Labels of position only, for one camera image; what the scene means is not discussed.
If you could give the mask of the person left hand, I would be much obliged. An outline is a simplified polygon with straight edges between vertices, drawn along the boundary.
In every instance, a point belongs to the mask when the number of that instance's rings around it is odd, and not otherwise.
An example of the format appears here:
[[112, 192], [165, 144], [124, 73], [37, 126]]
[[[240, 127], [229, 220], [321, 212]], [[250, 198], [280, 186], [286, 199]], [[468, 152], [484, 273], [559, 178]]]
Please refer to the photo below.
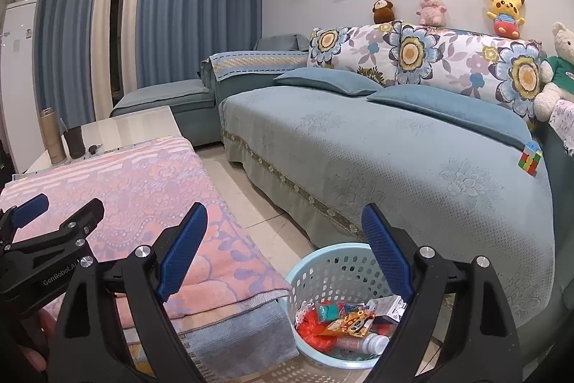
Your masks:
[[22, 346], [20, 350], [33, 368], [43, 372], [48, 367], [49, 344], [56, 329], [56, 320], [47, 310], [40, 309], [33, 316], [23, 320], [22, 325], [32, 347]]

